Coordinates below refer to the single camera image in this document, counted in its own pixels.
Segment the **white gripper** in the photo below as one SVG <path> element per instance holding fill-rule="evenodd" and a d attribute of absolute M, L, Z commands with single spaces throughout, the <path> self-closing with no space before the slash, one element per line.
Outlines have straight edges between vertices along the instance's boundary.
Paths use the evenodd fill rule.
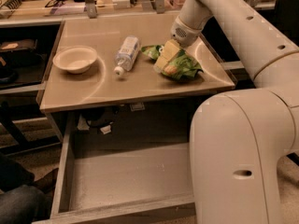
<path fill-rule="evenodd" d="M 180 46 L 188 47 L 192 45 L 200 35 L 201 30 L 189 27 L 179 17 L 176 17 L 170 33 L 173 39 L 165 43 L 163 50 L 164 57 L 160 56 L 153 66 L 157 73 L 163 72 L 168 66 L 168 60 L 171 60 L 179 52 Z"/>

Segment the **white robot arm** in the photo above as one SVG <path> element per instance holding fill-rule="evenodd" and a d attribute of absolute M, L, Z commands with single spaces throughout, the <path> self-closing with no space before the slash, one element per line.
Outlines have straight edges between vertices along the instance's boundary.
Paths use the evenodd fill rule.
<path fill-rule="evenodd" d="M 278 160 L 299 148 L 297 46 L 244 0 L 186 0 L 171 35 L 189 46 L 215 18 L 254 86 L 200 104 L 190 130 L 198 224 L 282 224 Z"/>

